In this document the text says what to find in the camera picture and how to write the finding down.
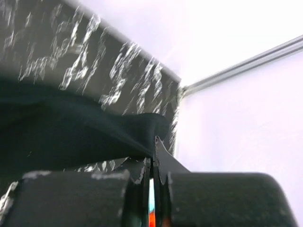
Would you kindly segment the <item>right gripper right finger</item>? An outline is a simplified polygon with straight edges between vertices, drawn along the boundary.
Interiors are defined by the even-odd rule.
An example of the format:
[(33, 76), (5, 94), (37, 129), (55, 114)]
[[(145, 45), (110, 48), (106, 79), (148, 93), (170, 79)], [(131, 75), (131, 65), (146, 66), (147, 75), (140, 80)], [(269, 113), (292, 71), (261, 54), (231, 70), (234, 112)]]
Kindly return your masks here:
[(190, 172), (155, 139), (158, 227), (295, 227), (278, 182), (264, 173)]

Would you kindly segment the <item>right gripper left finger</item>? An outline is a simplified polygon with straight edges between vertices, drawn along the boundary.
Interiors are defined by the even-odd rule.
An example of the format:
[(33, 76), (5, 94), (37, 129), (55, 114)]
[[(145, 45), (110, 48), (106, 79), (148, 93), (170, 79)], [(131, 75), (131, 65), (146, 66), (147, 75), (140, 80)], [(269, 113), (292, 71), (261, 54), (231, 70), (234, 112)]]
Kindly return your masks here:
[(6, 194), (3, 227), (146, 227), (148, 158), (111, 172), (33, 171)]

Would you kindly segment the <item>black t shirt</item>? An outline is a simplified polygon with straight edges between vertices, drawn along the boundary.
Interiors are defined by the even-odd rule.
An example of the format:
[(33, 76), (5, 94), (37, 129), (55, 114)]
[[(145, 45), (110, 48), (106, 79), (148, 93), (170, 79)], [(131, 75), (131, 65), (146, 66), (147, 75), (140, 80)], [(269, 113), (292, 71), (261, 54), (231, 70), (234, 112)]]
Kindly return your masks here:
[(28, 83), (0, 82), (0, 174), (63, 170), (152, 157), (169, 123), (160, 114), (116, 115), (92, 99)]

